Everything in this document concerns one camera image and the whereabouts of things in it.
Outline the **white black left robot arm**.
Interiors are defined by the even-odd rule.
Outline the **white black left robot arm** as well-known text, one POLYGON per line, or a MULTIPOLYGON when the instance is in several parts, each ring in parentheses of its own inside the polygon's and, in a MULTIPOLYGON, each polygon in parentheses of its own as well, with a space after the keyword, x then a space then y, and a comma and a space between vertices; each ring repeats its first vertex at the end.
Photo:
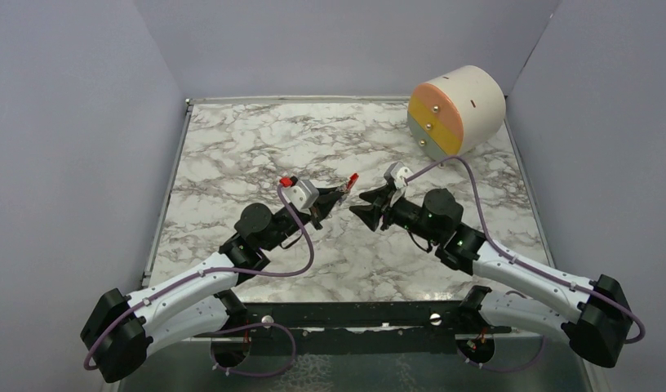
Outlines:
POLYGON ((117 288, 97 301, 80 338, 87 348, 83 367, 99 371, 114 383, 131 375, 152 354, 183 339, 220 331, 240 331, 243 313, 225 304, 221 293, 255 276, 290 278, 307 272, 315 257, 306 229, 321 229, 331 210, 350 192, 349 185, 318 188, 309 180, 285 177, 277 185, 282 208, 273 212, 263 203, 251 203, 241 212, 234 234, 204 261, 152 287, 122 294, 117 288), (300 234, 309 258, 299 269, 273 272, 267 252, 300 234))

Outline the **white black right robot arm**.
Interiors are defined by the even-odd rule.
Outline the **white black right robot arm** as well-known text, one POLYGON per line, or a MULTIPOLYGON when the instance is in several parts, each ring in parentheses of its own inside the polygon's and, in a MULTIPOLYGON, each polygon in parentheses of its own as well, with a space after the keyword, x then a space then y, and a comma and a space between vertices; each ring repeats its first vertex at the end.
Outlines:
POLYGON ((597 366, 617 364, 633 321, 616 279, 568 274, 491 242, 485 233, 463 223, 464 209, 446 189, 430 190, 420 205, 397 195, 392 184, 364 192, 361 198, 364 203, 349 210, 370 230, 397 225, 411 237, 426 240, 448 268, 522 294, 511 300, 492 289, 472 289, 457 313, 464 330, 515 327, 564 341, 597 366))

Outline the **round cream drawer cabinet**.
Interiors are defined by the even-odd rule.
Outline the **round cream drawer cabinet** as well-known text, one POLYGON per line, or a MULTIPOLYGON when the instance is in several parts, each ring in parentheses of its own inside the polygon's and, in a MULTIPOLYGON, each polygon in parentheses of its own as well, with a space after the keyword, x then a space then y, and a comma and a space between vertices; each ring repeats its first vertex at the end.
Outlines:
POLYGON ((502 127, 505 95, 483 69, 465 65, 418 85, 407 106, 412 137, 433 161, 463 155, 502 127))

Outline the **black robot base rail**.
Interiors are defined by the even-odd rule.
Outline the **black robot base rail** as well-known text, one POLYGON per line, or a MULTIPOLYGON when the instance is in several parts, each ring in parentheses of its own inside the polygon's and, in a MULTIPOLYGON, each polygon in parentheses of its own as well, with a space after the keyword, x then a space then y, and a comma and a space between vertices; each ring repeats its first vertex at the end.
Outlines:
POLYGON ((456 340, 490 327, 459 301, 248 303, 218 332, 210 350, 225 359, 297 354, 453 354, 456 340))

